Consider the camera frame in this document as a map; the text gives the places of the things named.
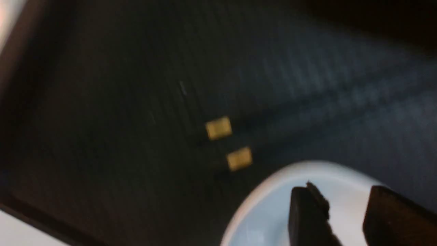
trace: dark background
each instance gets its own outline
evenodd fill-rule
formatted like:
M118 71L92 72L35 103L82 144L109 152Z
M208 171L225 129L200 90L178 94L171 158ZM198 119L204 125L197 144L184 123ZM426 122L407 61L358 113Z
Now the dark background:
M0 108L3 174L24 203L108 245L218 245L263 179L323 159L437 212L434 5L56 2ZM368 86L237 137L190 141L214 118L358 81ZM209 167L244 145L292 140L290 133L354 111L361 113L262 165L219 178Z

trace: gold contact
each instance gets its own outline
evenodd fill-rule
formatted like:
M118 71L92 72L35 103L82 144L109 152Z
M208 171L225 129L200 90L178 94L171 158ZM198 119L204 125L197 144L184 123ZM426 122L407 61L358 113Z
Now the gold contact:
M232 135L231 121L227 116L210 121L206 123L205 126L209 140L216 140Z
M249 147L244 147L226 156L229 170L231 172L246 168L252 164L252 151Z

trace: white surface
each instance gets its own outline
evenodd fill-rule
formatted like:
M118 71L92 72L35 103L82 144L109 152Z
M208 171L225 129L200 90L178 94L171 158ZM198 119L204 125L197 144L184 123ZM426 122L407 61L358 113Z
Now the white surface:
M0 245L67 246L65 243L0 211Z
M262 182L241 204L222 246L288 246L291 190L314 183L330 204L329 223L343 245L366 246L362 232L370 189L380 183L338 164L289 165Z
M25 0L0 0L0 53Z

